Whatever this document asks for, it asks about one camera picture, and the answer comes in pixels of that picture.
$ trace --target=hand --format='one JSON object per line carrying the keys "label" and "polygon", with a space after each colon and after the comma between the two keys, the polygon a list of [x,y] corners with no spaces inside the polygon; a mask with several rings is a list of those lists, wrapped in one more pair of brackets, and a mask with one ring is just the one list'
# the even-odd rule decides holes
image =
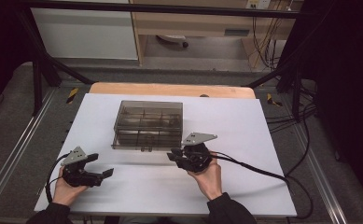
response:
{"label": "hand", "polygon": [[199,189],[208,200],[212,201],[222,195],[221,166],[218,165],[215,158],[204,171],[199,173],[188,171],[188,174],[195,178]]}
{"label": "hand", "polygon": [[[62,166],[59,170],[59,177],[63,176],[63,169],[64,167]],[[87,188],[87,186],[71,187],[63,178],[59,178],[56,182],[55,195],[52,202],[70,206],[77,196]]]}

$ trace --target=white table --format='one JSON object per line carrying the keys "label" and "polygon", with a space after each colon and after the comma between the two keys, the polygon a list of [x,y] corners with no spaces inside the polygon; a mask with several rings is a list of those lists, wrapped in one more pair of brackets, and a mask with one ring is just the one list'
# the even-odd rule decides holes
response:
{"label": "white table", "polygon": [[[86,94],[60,155],[81,146],[99,153],[85,169],[101,173],[114,168],[101,187],[83,192],[72,205],[73,213],[91,215],[204,216],[206,198],[186,171],[169,161],[165,152],[112,149],[114,124],[121,100],[182,102],[183,138],[191,132],[214,133],[206,143],[262,170],[282,175],[282,169],[259,103],[253,99],[159,95]],[[223,190],[256,217],[292,217],[296,210],[286,184],[228,161],[222,167]],[[52,179],[57,177],[55,169]],[[45,192],[35,211],[48,205]]]}

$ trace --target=sleeve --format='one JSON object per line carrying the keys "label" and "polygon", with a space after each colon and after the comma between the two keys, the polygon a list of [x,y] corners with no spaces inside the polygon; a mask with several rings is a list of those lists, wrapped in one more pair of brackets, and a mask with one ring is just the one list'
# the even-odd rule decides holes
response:
{"label": "sleeve", "polygon": [[26,224],[72,224],[68,219],[70,207],[58,203],[50,203],[46,210],[40,211],[27,220]]}
{"label": "sleeve", "polygon": [[210,224],[257,223],[251,213],[240,203],[232,200],[228,193],[207,203]]}

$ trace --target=clear plastic box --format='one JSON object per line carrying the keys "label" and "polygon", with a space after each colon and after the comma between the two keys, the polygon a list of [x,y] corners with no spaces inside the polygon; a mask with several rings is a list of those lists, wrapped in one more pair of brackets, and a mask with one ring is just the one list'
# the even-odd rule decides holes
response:
{"label": "clear plastic box", "polygon": [[152,151],[181,147],[183,105],[122,101],[114,130],[114,149]]}

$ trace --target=person's right hand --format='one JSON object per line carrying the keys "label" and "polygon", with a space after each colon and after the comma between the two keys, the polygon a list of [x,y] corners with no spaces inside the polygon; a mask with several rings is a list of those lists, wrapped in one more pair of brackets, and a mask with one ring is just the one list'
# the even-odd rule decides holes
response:
{"label": "person's right hand", "polygon": [[195,178],[199,189],[210,201],[222,195],[221,166],[218,165],[215,158],[204,171],[199,173],[188,171],[188,174]]}

